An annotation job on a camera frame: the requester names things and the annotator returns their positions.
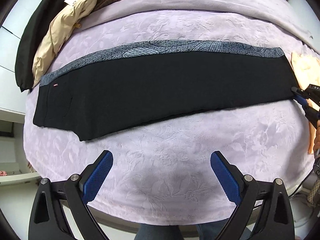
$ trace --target gray patterned fabric trim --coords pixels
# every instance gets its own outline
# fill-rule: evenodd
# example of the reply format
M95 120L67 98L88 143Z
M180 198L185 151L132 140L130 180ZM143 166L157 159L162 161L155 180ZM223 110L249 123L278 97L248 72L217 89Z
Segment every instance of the gray patterned fabric trim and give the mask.
M41 78L40 86L48 85L56 78L68 73L71 70L78 69L96 62L154 54L190 51L232 53L273 58L282 57L284 55L284 52L281 48L261 48L239 42L183 40L141 41L121 45L111 49L100 50L76 59L64 67L44 75Z

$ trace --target bed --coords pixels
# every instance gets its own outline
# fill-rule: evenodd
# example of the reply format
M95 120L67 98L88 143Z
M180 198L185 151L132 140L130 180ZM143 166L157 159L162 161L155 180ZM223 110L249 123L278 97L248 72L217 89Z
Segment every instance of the bed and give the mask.
M150 40L237 41L281 47L289 61L293 51L319 57L285 0L122 0L81 24L48 73L98 50ZM38 90L27 97L27 159L42 177L59 181L111 151L113 168L89 205L124 220L191 225L228 218L235 206L211 170L215 150L256 180L282 178L288 190L312 168L308 121L291 100L198 113L80 142L71 131L33 124Z

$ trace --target black cable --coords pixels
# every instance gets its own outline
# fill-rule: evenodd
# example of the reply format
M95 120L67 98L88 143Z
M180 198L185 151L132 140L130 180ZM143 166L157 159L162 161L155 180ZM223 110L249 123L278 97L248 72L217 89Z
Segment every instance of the black cable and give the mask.
M294 192L292 194L290 194L289 199L291 199L294 194L299 190L299 188L302 186L302 184L307 180L307 178L310 177L310 175L314 172L315 168L317 165L319 165L320 163L320 158L318 160L318 162L313 166L312 170L309 172L309 174L303 179L303 181L299 184L299 186L294 190ZM255 206L253 209L256 209L258 207L262 206L262 204Z

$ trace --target person's leg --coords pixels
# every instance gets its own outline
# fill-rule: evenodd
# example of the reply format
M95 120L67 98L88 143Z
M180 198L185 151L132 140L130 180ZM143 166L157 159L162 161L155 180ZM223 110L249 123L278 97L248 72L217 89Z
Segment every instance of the person's leg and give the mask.
M228 219L196 225L200 240L213 240L217 237ZM247 240L251 231L245 228L240 240Z
M134 240L183 240L179 226L141 224Z

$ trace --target metal screw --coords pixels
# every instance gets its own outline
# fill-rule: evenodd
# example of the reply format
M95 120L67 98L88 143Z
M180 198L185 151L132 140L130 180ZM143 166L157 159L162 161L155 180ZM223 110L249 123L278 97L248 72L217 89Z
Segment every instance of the metal screw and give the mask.
M251 181L251 180L253 180L253 177L252 177L251 175L245 175L245 176L244 176L244 179L245 179L246 181Z
M41 184L46 184L48 182L47 178L41 179Z
M71 175L70 179L72 181L75 181L75 180L79 179L79 175L78 174L73 174L73 175Z
M278 184L278 185L282 185L282 180L281 179L276 179L276 184Z

